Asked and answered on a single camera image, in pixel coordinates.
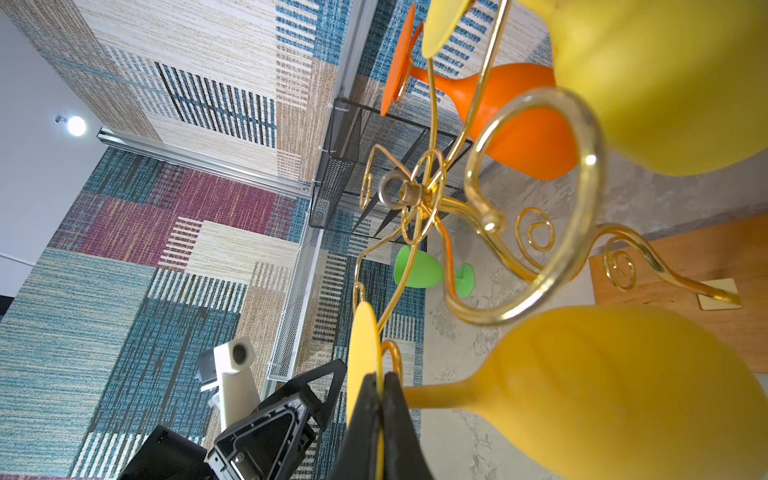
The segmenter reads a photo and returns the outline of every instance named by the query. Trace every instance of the green glass base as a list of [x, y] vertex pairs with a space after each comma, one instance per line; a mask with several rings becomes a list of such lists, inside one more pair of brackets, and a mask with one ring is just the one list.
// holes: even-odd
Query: green glass base
[[469, 296], [475, 288], [475, 269], [472, 265], [465, 263], [462, 268], [456, 272], [456, 295], [460, 298]]

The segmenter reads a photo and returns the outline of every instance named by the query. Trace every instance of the gold metal candelabra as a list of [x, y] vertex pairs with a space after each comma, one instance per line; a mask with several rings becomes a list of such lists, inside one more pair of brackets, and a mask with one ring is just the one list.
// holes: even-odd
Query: gold metal candelabra
[[[488, 326], [519, 321], [547, 299], [563, 282], [573, 280], [587, 262], [595, 242], [605, 235], [610, 235], [610, 238], [604, 248], [603, 265], [606, 275], [617, 288], [629, 290], [636, 283], [636, 273], [630, 256], [624, 251], [614, 251], [611, 249], [616, 242], [625, 242], [640, 253], [662, 280], [693, 293], [740, 305], [741, 300], [735, 293], [705, 285], [672, 271], [650, 244], [632, 229], [618, 223], [596, 224], [606, 176], [602, 133], [600, 125], [590, 108], [576, 94], [565, 89], [539, 88], [520, 95], [506, 104], [485, 125], [485, 129], [480, 137], [475, 139], [476, 142], [469, 155], [465, 170], [464, 188], [468, 204], [444, 196], [447, 170], [458, 158], [460, 148], [464, 144], [468, 132], [475, 121], [485, 86], [488, 83], [488, 74], [494, 63], [499, 41], [510, 10], [510, 0], [501, 0], [499, 2], [498, 17], [494, 23], [491, 40], [482, 63], [475, 95], [472, 99], [466, 122], [448, 155], [443, 157], [442, 153], [435, 147], [438, 113], [437, 96], [435, 93], [435, 71], [431, 58], [427, 59], [429, 100], [431, 105], [429, 149], [419, 158], [412, 171], [408, 171], [394, 155], [381, 145], [377, 144], [371, 150], [360, 192], [360, 209], [364, 210], [368, 206], [373, 195], [373, 175], [370, 173], [373, 159], [377, 154], [384, 154], [393, 163], [395, 169], [382, 180], [378, 188], [378, 195], [384, 204], [391, 208], [401, 209], [401, 222], [399, 229], [396, 229], [386, 238], [365, 249], [358, 256], [353, 293], [354, 308], [356, 309], [359, 301], [365, 298], [365, 287], [359, 282], [362, 259], [386, 242], [394, 240], [398, 235], [402, 235], [408, 245], [416, 246], [424, 240], [433, 227], [437, 229], [442, 238], [445, 303], [454, 316], [469, 323]], [[533, 207], [523, 209], [518, 215], [515, 222], [515, 239], [522, 256], [530, 264], [530, 266], [527, 266], [515, 257], [501, 240], [499, 234], [506, 226], [505, 215], [491, 205], [483, 196], [480, 191], [478, 177], [482, 158], [493, 137], [515, 115], [532, 108], [553, 108], [566, 118], [571, 125], [578, 146], [580, 171], [578, 175], [578, 194], [573, 214], [563, 233], [561, 245], [553, 252], [551, 259], [546, 265], [537, 262], [527, 251], [525, 244], [527, 243], [539, 252], [551, 250], [554, 246], [555, 237], [552, 222], [545, 212]], [[435, 162], [438, 163], [439, 168], [434, 174], [430, 175]], [[416, 178], [422, 170], [424, 174], [421, 183], [419, 183]], [[399, 199], [393, 202], [386, 196], [385, 191], [386, 185], [395, 178], [399, 178], [402, 181], [402, 186], [399, 192]], [[456, 214], [468, 223], [485, 241], [491, 252], [507, 270], [529, 282], [525, 291], [517, 295], [510, 302], [490, 309], [476, 309], [464, 304], [456, 294], [452, 243], [445, 225], [438, 216], [438, 212], [441, 211]], [[541, 220], [534, 222], [527, 229], [524, 242], [521, 225], [522, 218], [528, 214], [537, 215]], [[409, 235], [409, 225], [411, 223], [414, 223], [412, 236]], [[549, 229], [550, 236], [547, 245], [539, 245], [534, 241], [532, 233], [537, 227], [547, 227]], [[413, 268], [416, 251], [416, 248], [411, 249], [402, 279], [378, 320], [380, 333], [387, 319], [392, 314], [403, 290], [406, 288]], [[394, 344], [388, 346], [388, 349], [394, 352], [395, 355], [397, 354], [397, 348]]]

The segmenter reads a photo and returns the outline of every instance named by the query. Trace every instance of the orange vase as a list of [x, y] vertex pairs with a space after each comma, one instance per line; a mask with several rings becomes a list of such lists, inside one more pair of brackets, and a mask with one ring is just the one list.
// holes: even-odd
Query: orange vase
[[[395, 49], [389, 70], [382, 115], [386, 114], [395, 92], [400, 92], [410, 76], [429, 83], [427, 71], [416, 66], [408, 70], [411, 50], [421, 32], [421, 25], [411, 37], [415, 8], [413, 5], [403, 23], [403, 30]], [[435, 87], [445, 92], [466, 121], [472, 96], [475, 94], [479, 74], [467, 78], [451, 79], [435, 76]], [[554, 71], [542, 65], [517, 63], [499, 65], [491, 69], [488, 84], [478, 109], [475, 122], [469, 130], [477, 139], [485, 125], [509, 101], [533, 88], [554, 87]], [[554, 180], [568, 173], [578, 162], [576, 143], [567, 121], [550, 108], [537, 108], [512, 118], [488, 146], [487, 154], [497, 162], [514, 168], [538, 180]]]

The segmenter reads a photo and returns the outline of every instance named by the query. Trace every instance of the black mesh basket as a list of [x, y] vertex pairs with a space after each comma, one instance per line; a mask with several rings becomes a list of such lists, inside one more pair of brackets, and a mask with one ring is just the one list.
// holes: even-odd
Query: black mesh basket
[[[438, 131], [437, 148], [447, 154], [455, 140], [456, 135]], [[327, 228], [342, 195], [359, 197], [362, 174], [375, 144], [381, 144], [408, 169], [412, 169], [429, 147], [429, 127], [395, 115], [382, 117], [375, 108], [337, 98], [333, 102], [320, 158], [310, 226]], [[465, 141], [445, 184], [445, 194], [457, 200], [466, 200], [464, 170], [471, 146], [470, 140]], [[378, 188], [381, 177], [393, 168], [395, 166], [383, 154], [376, 155], [371, 168], [374, 190]], [[390, 194], [393, 198], [397, 197], [397, 192]]]

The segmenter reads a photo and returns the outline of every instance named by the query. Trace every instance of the wooden board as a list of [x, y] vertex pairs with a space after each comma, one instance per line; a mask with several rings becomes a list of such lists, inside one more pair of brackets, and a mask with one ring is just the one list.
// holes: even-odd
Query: wooden board
[[743, 307], [705, 312], [696, 295], [657, 277], [634, 249], [626, 250], [637, 268], [629, 292], [614, 288], [602, 255], [589, 259], [597, 305], [654, 305], [674, 310], [708, 329], [744, 358], [754, 372], [768, 373], [768, 214], [650, 242], [664, 262], [691, 279], [736, 280]]

